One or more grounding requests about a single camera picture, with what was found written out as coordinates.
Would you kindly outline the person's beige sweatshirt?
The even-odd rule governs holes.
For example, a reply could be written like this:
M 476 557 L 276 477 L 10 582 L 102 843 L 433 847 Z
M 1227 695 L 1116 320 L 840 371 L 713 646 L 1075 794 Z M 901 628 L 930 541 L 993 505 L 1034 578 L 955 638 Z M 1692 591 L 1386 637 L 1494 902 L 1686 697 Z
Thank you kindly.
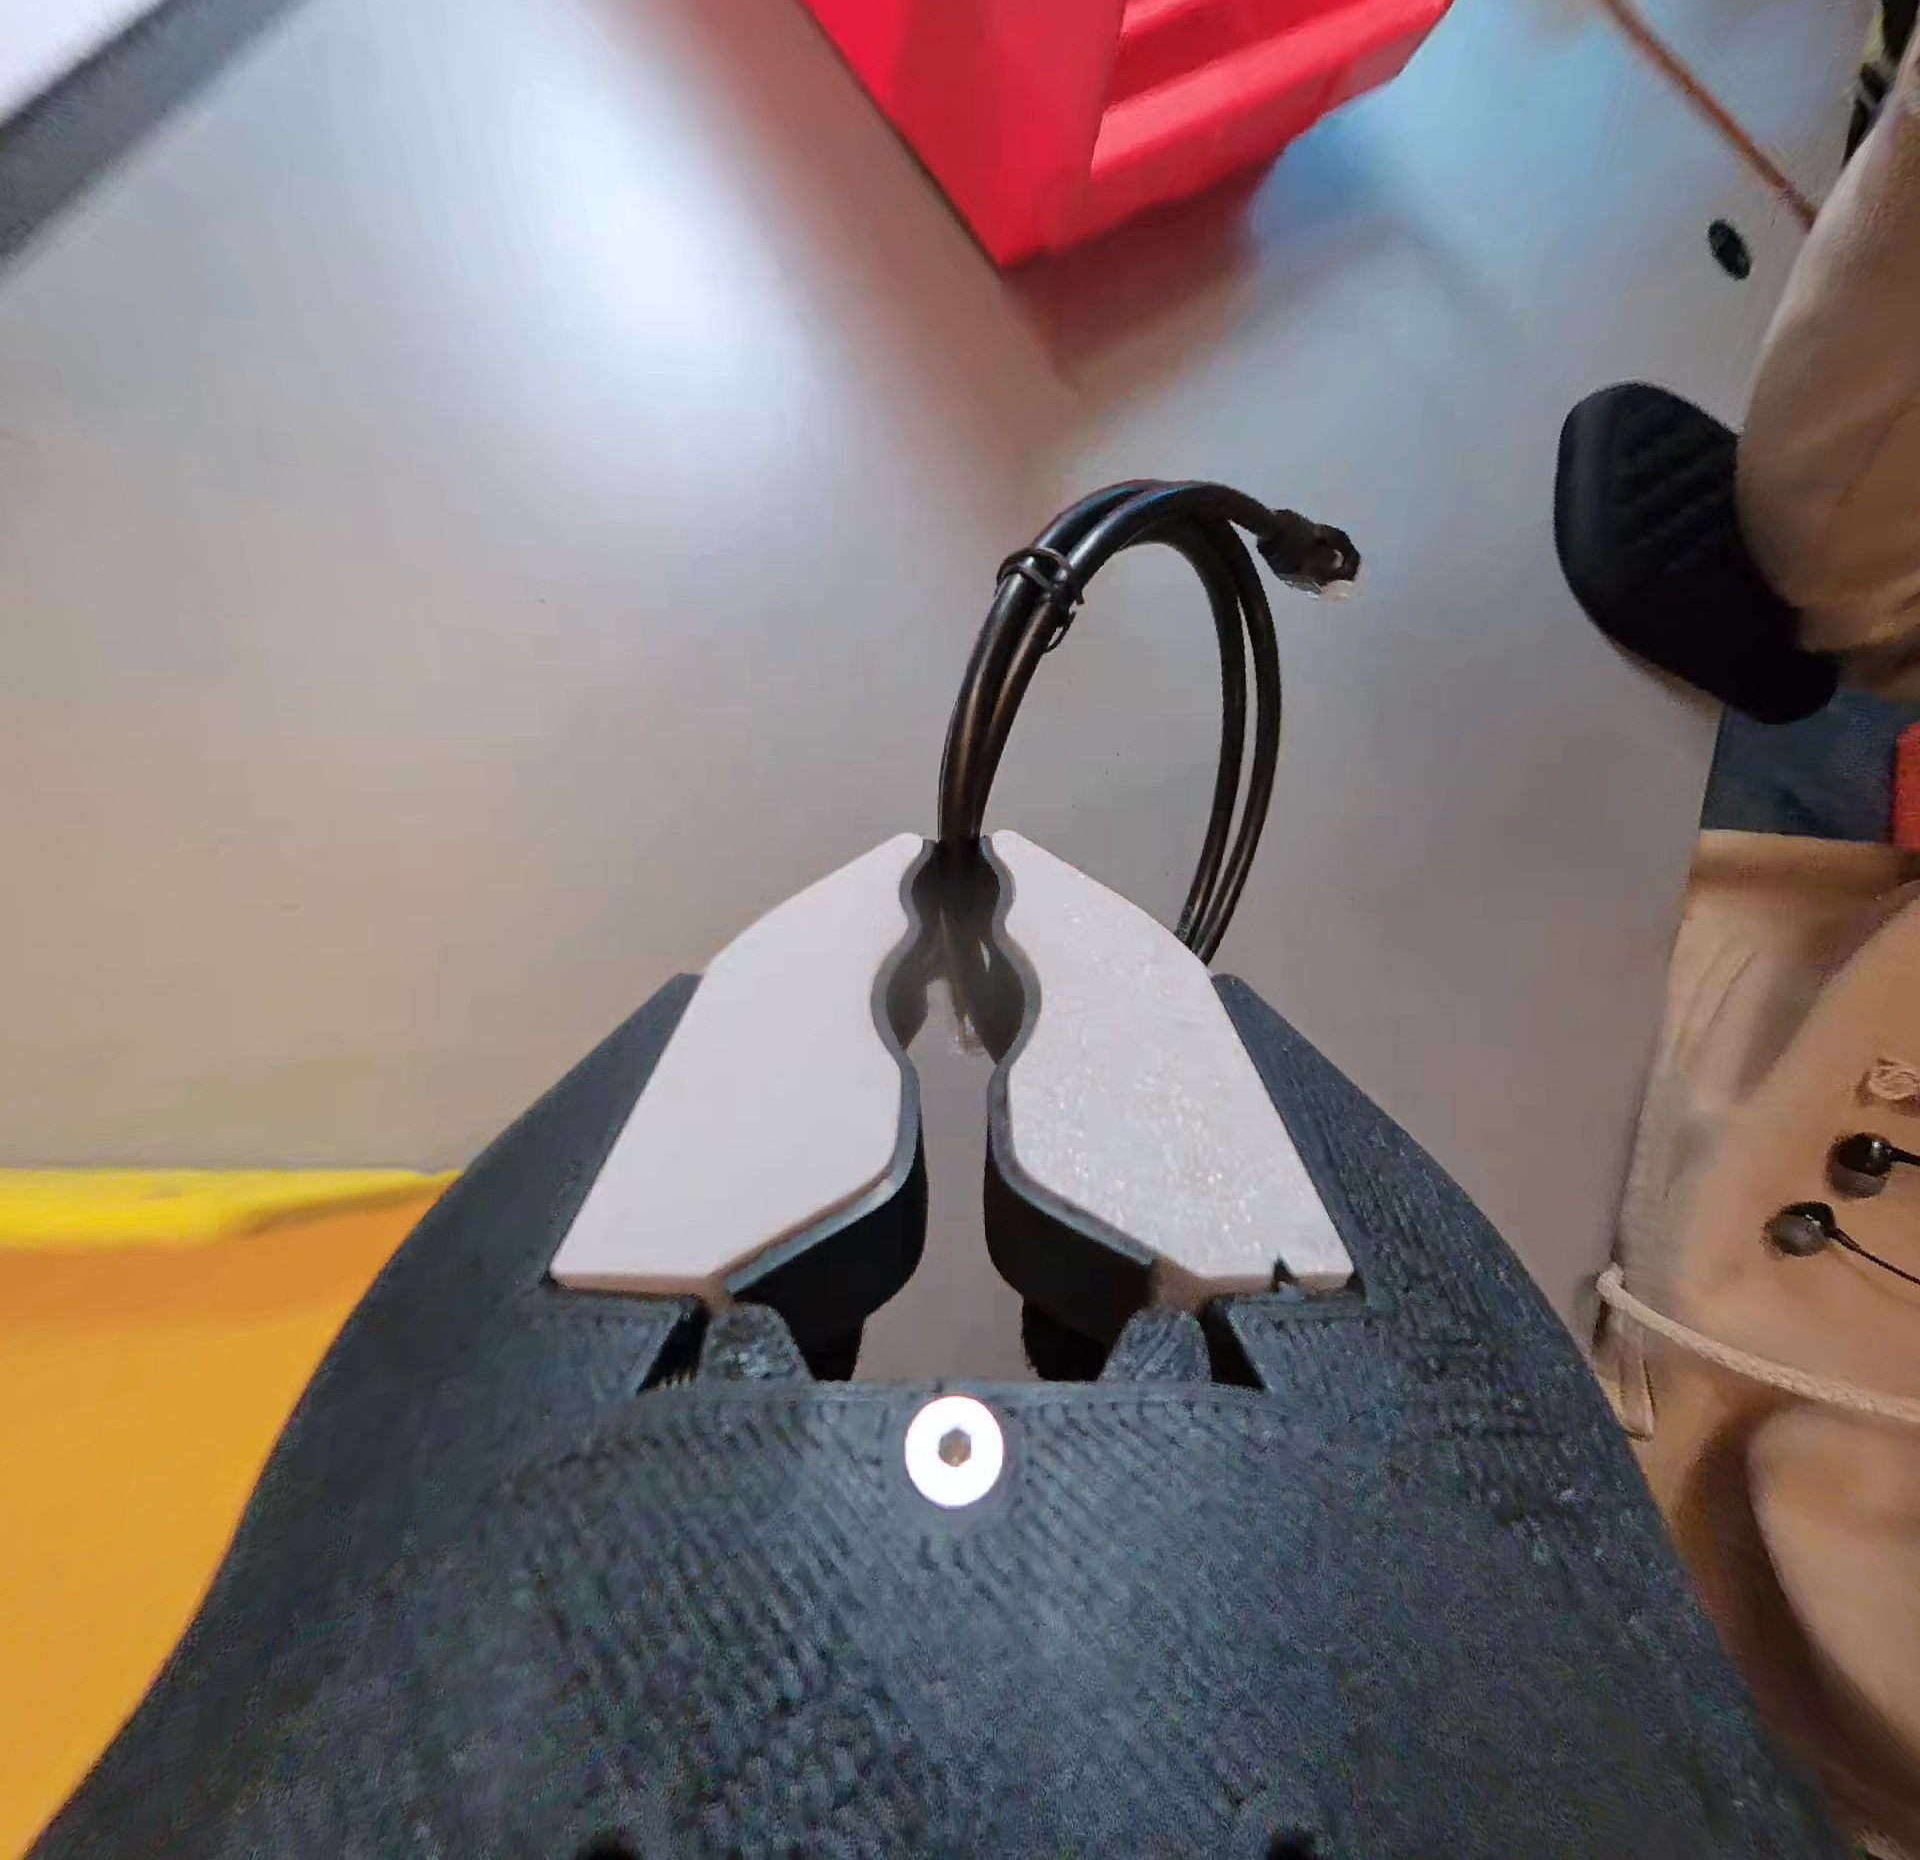
M 1915 1287 L 1762 1242 L 1790 1201 L 1915 1271 L 1915 852 L 1705 831 L 1596 1276 L 1593 1370 L 1766 1725 L 1849 1847 L 1915 1857 Z

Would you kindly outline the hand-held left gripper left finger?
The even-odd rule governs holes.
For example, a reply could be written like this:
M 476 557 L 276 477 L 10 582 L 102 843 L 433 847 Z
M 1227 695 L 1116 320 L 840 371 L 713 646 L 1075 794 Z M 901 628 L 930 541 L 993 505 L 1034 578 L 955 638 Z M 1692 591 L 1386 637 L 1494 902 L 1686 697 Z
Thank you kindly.
M 547 1278 L 780 1315 L 846 1375 L 927 1242 L 923 1105 L 888 983 L 915 944 L 909 833 L 762 913 L 697 977 Z

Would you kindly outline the black wired earphones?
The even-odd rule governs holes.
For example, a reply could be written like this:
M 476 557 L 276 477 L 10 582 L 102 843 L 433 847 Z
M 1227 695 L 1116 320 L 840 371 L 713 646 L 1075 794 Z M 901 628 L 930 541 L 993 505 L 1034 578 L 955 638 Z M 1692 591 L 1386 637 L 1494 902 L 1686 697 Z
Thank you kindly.
M 1868 1201 L 1884 1193 L 1898 1169 L 1915 1169 L 1915 1152 L 1890 1142 L 1880 1134 L 1841 1134 L 1825 1148 L 1825 1186 L 1834 1193 L 1849 1201 Z M 1762 1242 L 1790 1260 L 1810 1260 L 1825 1248 L 1839 1248 L 1890 1278 L 1915 1287 L 1915 1271 L 1884 1260 L 1854 1240 L 1835 1218 L 1828 1201 L 1790 1201 L 1782 1204 L 1762 1228 Z

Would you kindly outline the yellow plastic bin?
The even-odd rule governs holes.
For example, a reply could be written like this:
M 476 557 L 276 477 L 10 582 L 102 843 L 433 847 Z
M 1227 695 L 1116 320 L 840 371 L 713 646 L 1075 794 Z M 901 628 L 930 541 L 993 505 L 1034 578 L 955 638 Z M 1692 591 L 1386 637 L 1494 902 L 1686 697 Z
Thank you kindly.
M 3 1171 L 3 1857 L 193 1616 L 325 1347 L 453 1171 Z

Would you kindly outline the red plastic bin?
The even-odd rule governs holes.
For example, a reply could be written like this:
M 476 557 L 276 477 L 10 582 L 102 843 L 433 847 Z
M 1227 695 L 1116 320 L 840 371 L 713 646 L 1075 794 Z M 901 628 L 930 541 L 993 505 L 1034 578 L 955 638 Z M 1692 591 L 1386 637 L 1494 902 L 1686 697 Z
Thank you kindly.
M 1454 0 L 798 0 L 1010 268 L 1270 163 Z

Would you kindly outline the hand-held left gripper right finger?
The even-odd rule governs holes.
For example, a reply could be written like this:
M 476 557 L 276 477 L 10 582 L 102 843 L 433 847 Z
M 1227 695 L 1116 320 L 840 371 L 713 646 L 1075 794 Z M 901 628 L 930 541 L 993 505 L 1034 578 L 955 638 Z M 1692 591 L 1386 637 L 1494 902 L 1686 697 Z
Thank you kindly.
M 985 1242 L 1031 1373 L 1097 1380 L 1144 1311 L 1349 1292 L 1328 1193 L 1210 964 L 1012 831 L 985 864 Z

